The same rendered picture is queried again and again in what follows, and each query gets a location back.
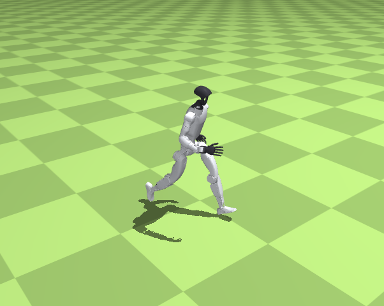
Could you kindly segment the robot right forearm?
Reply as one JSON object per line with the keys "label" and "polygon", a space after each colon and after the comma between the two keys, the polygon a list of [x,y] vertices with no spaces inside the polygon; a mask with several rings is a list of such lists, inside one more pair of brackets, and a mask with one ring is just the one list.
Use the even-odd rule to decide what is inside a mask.
{"label": "robot right forearm", "polygon": [[192,141],[185,139],[185,137],[180,137],[179,142],[187,149],[192,150],[193,152],[199,153],[203,152],[203,147],[196,146]]}

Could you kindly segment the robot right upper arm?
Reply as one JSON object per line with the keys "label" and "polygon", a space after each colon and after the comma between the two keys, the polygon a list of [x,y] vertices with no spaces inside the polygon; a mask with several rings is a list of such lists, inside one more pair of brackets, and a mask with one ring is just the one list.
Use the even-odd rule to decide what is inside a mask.
{"label": "robot right upper arm", "polygon": [[194,123],[194,121],[195,121],[195,115],[196,115],[195,112],[190,111],[184,116],[184,123],[183,123],[182,129],[181,129],[181,133],[179,135],[179,138],[183,136],[183,137],[185,137],[185,139],[189,140],[186,135],[189,132],[192,123]]}

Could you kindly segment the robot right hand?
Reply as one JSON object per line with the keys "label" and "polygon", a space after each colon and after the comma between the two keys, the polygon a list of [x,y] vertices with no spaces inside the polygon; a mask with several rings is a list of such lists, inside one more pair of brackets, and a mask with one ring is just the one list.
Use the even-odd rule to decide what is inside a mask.
{"label": "robot right hand", "polygon": [[[200,152],[201,154],[210,154],[210,155],[215,155],[215,156],[221,156],[219,154],[222,154],[222,152],[216,152],[215,150],[220,150],[223,151],[222,149],[215,149],[215,148],[223,148],[223,147],[214,147],[214,145],[217,145],[218,143],[213,143],[212,145],[206,147],[206,146],[200,146],[203,147],[203,152]],[[219,153],[219,154],[214,154],[214,153]]]}

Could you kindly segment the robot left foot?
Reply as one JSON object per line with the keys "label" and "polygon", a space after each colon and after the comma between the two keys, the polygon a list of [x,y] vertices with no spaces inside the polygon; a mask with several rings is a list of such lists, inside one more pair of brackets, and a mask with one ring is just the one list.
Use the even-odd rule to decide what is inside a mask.
{"label": "robot left foot", "polygon": [[234,211],[237,210],[236,208],[227,207],[227,206],[224,206],[224,207],[222,207],[222,208],[223,208],[223,209],[220,209],[220,208],[217,209],[217,213],[218,213],[218,215],[219,215],[219,214],[227,214],[227,213],[231,213],[231,212],[234,212]]}

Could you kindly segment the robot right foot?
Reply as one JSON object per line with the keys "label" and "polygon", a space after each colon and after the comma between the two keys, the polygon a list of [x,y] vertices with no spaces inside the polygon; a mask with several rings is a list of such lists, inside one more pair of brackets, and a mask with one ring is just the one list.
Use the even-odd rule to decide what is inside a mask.
{"label": "robot right foot", "polygon": [[154,200],[154,192],[151,193],[150,189],[153,187],[152,184],[150,182],[147,182],[146,183],[146,190],[147,190],[147,198],[149,201],[153,201]]}

